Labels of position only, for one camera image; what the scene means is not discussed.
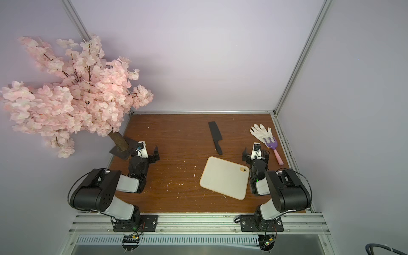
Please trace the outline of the white cutting board orange rim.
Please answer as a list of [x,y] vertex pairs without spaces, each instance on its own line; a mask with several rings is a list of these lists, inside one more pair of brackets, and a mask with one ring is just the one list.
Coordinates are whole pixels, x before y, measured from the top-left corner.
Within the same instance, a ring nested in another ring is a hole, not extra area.
[[250,170],[247,166],[209,157],[200,179],[200,186],[237,200],[244,200]]

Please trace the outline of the black kitchen knife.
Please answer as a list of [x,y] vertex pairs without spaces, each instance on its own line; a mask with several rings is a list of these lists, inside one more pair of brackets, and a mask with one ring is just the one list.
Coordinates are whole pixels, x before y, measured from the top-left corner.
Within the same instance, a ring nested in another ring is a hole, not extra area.
[[223,138],[222,138],[221,132],[220,132],[218,126],[217,126],[217,123],[212,121],[212,122],[209,122],[208,125],[209,125],[209,129],[210,129],[210,132],[211,132],[211,136],[212,136],[216,151],[217,151],[217,153],[219,155],[223,155],[223,151],[222,151],[222,149],[221,149],[221,147],[219,145],[219,142],[222,141]]

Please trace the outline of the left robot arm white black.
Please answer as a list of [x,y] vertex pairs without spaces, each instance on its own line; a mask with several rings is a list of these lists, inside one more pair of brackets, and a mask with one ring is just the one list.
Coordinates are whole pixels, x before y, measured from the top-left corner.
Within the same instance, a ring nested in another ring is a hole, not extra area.
[[119,199],[115,193],[142,193],[149,166],[159,160],[158,147],[148,155],[141,142],[131,153],[127,175],[117,170],[93,169],[80,178],[82,182],[74,191],[69,191],[68,204],[76,210],[109,216],[115,231],[136,231],[143,225],[139,207]]

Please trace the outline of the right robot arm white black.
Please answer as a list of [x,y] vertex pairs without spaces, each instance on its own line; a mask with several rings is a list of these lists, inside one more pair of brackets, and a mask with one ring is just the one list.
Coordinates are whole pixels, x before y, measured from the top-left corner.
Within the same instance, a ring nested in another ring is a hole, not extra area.
[[255,227],[261,231],[278,225],[278,219],[286,213],[303,211],[312,204],[312,191],[300,180],[301,174],[293,169],[268,168],[269,154],[255,143],[251,153],[242,153],[242,160],[249,165],[249,185],[255,196],[270,196],[259,205],[252,223],[242,225]]

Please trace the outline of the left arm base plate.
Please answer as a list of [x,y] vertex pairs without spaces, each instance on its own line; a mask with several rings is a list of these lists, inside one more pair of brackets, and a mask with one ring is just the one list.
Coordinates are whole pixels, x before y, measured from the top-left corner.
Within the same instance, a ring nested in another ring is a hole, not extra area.
[[111,218],[111,223],[115,232],[155,232],[158,215],[139,215],[130,220]]

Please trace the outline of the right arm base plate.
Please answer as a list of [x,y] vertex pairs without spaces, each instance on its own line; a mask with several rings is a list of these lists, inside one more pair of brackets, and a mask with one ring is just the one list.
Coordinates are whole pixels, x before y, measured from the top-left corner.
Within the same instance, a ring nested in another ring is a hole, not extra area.
[[283,232],[283,222],[281,218],[273,220],[265,220],[261,216],[256,215],[239,215],[235,223],[240,224],[242,232]]

